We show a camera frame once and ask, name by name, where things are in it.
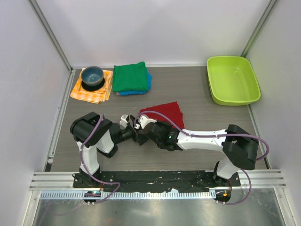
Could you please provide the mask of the red t-shirt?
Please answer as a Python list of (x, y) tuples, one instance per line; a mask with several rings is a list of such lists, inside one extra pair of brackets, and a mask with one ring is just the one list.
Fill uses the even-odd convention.
[(145, 111), (155, 111), (158, 112), (167, 118), (169, 118), (171, 121), (173, 121), (179, 128), (184, 129), (185, 125), (183, 122), (183, 113), (181, 112), (178, 102), (170, 102), (166, 104), (156, 105), (152, 107), (147, 107), (144, 109), (141, 109), (140, 112)]

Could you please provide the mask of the lime green plastic tub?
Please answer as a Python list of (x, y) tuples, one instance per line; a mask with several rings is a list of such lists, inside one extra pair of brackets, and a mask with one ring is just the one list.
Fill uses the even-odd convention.
[(240, 56), (213, 56), (207, 60), (209, 88), (218, 105), (242, 106), (261, 97), (251, 63)]

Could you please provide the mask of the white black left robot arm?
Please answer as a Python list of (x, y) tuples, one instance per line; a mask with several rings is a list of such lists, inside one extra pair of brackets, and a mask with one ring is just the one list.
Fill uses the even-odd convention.
[(100, 185), (101, 169), (97, 154), (111, 158), (117, 152), (119, 143), (129, 139), (135, 141), (136, 132), (130, 125), (133, 118), (125, 114), (119, 123), (113, 123), (103, 115), (90, 112), (72, 123), (70, 133), (80, 151), (79, 173), (73, 175), (74, 188)]

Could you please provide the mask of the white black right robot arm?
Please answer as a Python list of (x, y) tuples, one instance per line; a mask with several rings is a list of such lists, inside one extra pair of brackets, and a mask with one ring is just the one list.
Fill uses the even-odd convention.
[(134, 125), (138, 135), (153, 141), (158, 148), (168, 151), (204, 149), (225, 154), (225, 159), (218, 161), (212, 174), (215, 186), (224, 186), (239, 170), (253, 170), (256, 165), (258, 139), (237, 125), (227, 129), (211, 131), (191, 131), (178, 129), (163, 121), (149, 120)]

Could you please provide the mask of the green folded t-shirt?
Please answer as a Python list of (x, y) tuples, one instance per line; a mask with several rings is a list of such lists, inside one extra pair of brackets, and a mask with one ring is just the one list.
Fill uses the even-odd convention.
[(145, 62), (115, 65), (113, 68), (112, 91), (147, 91), (147, 68)]

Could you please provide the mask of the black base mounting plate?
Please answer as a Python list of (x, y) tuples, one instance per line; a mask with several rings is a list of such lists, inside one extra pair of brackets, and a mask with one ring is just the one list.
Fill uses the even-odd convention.
[(172, 189), (185, 192), (204, 192), (215, 187), (239, 187), (241, 185), (238, 173), (230, 179), (219, 179), (215, 172), (205, 170), (182, 171), (102, 171), (94, 175), (95, 178), (106, 182), (100, 184), (87, 173), (75, 173), (74, 188), (102, 188), (105, 192), (112, 192), (120, 183), (118, 192), (123, 193), (162, 193)]

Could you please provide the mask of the black saucer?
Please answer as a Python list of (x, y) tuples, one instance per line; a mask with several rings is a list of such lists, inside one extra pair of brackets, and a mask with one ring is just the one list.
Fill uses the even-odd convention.
[(104, 78), (89, 78), (88, 80), (82, 80), (81, 86), (86, 91), (96, 91), (104, 86)]

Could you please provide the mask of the orange checkered cloth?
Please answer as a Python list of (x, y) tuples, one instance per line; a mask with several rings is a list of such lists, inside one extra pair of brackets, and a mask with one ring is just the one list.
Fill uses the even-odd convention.
[(112, 90), (113, 71), (104, 70), (104, 85), (95, 91), (87, 91), (82, 85), (81, 75), (86, 68), (82, 68), (79, 78), (71, 91), (70, 97), (90, 103), (98, 104), (100, 102), (108, 101)]

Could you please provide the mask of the blue ceramic bowl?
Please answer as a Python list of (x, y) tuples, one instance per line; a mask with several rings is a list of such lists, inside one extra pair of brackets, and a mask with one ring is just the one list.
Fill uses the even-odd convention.
[(97, 86), (104, 80), (104, 72), (100, 67), (91, 66), (81, 72), (81, 80), (89, 86)]

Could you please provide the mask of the left aluminium frame post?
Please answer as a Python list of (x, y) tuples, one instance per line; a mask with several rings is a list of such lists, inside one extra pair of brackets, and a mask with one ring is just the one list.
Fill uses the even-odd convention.
[(61, 45), (59, 44), (53, 30), (51, 29), (44, 13), (42, 12), (38, 2), (36, 0), (28, 0), (33, 12), (35, 13), (36, 17), (38, 18), (39, 22), (41, 23), (44, 31), (46, 32), (47, 36), (49, 37), (51, 43), (53, 44), (55, 50), (57, 51), (59, 57), (61, 58), (63, 64), (67, 68), (68, 72), (72, 71), (72, 66), (68, 61)]

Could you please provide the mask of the aluminium frame post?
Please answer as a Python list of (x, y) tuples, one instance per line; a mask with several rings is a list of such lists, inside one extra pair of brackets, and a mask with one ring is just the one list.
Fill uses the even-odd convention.
[(274, 9), (276, 8), (279, 0), (269, 0), (267, 6), (265, 7), (258, 23), (256, 24), (250, 38), (248, 39), (242, 53), (241, 57), (246, 58), (251, 51), (253, 45), (255, 44), (256, 40), (258, 39), (260, 33), (262, 32), (265, 24), (267, 23), (269, 17), (272, 15)]
[(59, 57), (61, 58), (63, 64), (67, 68), (68, 72), (72, 71), (72, 66), (68, 61), (61, 45), (59, 44), (53, 30), (51, 29), (44, 13), (42, 12), (38, 2), (36, 0), (28, 0), (33, 12), (35, 13), (36, 17), (38, 18), (39, 22), (41, 23), (44, 31), (46, 32), (47, 36), (49, 37), (51, 43), (53, 44), (55, 50), (57, 51)]

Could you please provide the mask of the right aluminium frame post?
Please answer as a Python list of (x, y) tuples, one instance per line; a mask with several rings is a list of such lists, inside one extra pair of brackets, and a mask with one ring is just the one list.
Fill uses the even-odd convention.
[(272, 15), (274, 9), (276, 8), (279, 0), (269, 0), (267, 6), (265, 7), (258, 23), (256, 24), (250, 38), (248, 39), (242, 53), (241, 57), (246, 58), (251, 51), (253, 45), (255, 44), (256, 40), (258, 39), (260, 33), (262, 32), (265, 24), (267, 23), (269, 17)]

